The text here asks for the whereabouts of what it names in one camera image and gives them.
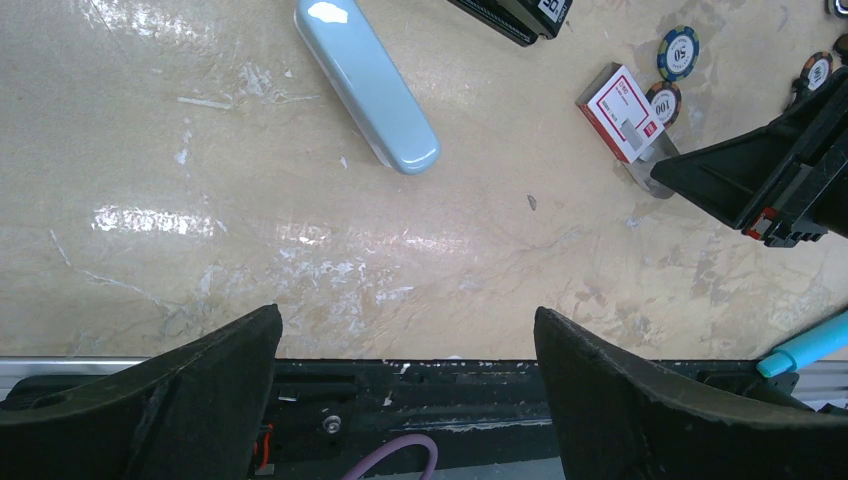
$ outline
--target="blue poker chip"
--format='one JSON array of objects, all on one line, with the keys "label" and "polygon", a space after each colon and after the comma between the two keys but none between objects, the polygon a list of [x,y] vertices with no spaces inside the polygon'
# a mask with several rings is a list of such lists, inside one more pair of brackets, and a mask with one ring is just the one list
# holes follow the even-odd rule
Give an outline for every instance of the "blue poker chip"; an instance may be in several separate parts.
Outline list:
[{"label": "blue poker chip", "polygon": [[657,68],[664,79],[676,82],[692,73],[700,54],[698,34],[692,27],[679,25],[668,32],[660,43]]}]

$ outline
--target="light blue case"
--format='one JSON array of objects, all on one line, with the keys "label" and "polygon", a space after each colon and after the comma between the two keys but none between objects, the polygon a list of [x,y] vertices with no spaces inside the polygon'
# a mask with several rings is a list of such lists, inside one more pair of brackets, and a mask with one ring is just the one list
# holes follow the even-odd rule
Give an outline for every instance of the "light blue case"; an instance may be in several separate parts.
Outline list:
[{"label": "light blue case", "polygon": [[371,149],[400,173],[439,158],[439,139],[354,0],[298,0],[295,25]]}]

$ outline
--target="beige countertop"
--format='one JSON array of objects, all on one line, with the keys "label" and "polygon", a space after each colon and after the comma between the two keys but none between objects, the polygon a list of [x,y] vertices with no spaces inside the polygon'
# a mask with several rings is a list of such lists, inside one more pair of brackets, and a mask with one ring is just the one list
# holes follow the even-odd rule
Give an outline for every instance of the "beige countertop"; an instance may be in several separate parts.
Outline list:
[{"label": "beige countertop", "polygon": [[645,357],[749,358],[848,303],[848,240],[767,249],[655,200],[574,106],[610,61],[658,81],[684,23],[672,139],[744,133],[845,31],[820,5],[576,0],[522,49],[444,0],[360,4],[440,137],[423,175],[374,157],[292,0],[0,5],[0,355],[154,355],[276,302],[288,357],[532,357],[544,305]]}]

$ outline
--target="screw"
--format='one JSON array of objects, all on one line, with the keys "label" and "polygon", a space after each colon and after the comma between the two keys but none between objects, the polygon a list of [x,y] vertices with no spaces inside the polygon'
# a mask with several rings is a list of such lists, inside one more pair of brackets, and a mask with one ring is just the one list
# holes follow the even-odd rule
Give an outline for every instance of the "screw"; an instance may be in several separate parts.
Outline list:
[{"label": "screw", "polygon": [[324,419],[324,430],[327,431],[330,435],[334,433],[339,433],[339,430],[342,429],[342,419],[335,416],[330,415],[329,417]]}]

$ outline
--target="poker chip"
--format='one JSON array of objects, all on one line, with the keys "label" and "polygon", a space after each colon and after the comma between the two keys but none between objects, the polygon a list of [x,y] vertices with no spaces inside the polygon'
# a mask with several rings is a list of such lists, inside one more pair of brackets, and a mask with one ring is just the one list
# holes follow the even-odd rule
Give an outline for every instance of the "poker chip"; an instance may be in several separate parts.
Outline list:
[{"label": "poker chip", "polygon": [[686,78],[695,69],[701,43],[692,27],[679,25],[668,32],[660,43],[657,52],[657,68],[660,75],[669,82]]},{"label": "poker chip", "polygon": [[676,83],[657,82],[645,92],[645,98],[651,102],[651,108],[657,112],[657,117],[663,125],[670,127],[677,120],[683,104],[683,95],[680,94]]},{"label": "poker chip", "polygon": [[827,52],[814,53],[804,68],[801,69],[801,78],[809,80],[807,88],[813,91],[819,88],[833,71],[833,57]]}]

